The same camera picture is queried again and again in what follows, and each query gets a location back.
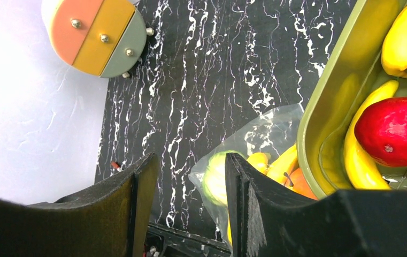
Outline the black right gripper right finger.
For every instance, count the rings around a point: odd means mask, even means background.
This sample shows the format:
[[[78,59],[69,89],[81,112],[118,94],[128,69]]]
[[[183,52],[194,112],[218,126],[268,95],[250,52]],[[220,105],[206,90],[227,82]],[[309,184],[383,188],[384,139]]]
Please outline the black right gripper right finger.
[[[316,201],[226,155],[234,256],[407,256],[407,191],[339,190]]]

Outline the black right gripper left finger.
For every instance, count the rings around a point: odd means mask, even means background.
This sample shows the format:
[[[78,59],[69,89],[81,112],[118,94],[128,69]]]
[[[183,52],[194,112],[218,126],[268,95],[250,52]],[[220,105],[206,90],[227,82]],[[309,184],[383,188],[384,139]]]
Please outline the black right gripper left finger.
[[[142,256],[158,173],[150,153],[53,203],[0,199],[0,256]]]

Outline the yellow toy banana bunch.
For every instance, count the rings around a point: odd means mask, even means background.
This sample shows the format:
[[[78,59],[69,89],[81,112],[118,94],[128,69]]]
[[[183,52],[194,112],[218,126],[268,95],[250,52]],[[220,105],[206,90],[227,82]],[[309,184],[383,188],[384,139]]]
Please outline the yellow toy banana bunch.
[[[260,173],[286,186],[287,183],[290,183],[289,176],[298,168],[296,144],[289,147],[271,164],[269,164],[269,158],[269,154],[258,152],[250,155],[247,161]]]

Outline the green toy cabbage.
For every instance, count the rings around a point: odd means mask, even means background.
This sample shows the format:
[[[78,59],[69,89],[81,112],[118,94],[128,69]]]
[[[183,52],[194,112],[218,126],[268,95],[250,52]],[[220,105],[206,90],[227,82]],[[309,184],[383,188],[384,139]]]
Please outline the green toy cabbage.
[[[215,153],[208,160],[208,166],[202,180],[202,188],[207,199],[217,206],[227,206],[225,183],[226,154],[237,153],[246,158],[241,152],[227,150]]]

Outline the clear zip bag orange zipper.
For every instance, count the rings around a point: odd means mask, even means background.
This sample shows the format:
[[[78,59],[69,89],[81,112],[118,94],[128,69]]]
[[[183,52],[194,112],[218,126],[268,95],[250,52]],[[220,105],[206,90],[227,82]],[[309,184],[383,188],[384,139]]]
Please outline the clear zip bag orange zipper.
[[[207,199],[202,188],[209,158],[221,151],[235,150],[245,155],[247,160],[250,155],[261,152],[269,154],[269,164],[271,164],[296,143],[297,129],[302,115],[303,108],[300,104],[273,108],[225,139],[192,167],[189,180],[198,189],[206,210],[220,230],[221,237],[228,248],[233,246],[228,205],[214,205]]]

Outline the small yellow toy banana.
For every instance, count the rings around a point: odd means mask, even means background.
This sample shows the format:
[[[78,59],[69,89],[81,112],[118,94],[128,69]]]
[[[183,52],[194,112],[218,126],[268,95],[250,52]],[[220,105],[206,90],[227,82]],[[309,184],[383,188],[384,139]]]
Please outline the small yellow toy banana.
[[[373,158],[361,147],[355,137],[355,125],[365,109],[374,103],[394,96],[399,83],[390,80],[374,90],[356,111],[344,140],[343,158],[348,178],[356,189],[361,190],[391,190],[383,179]]]

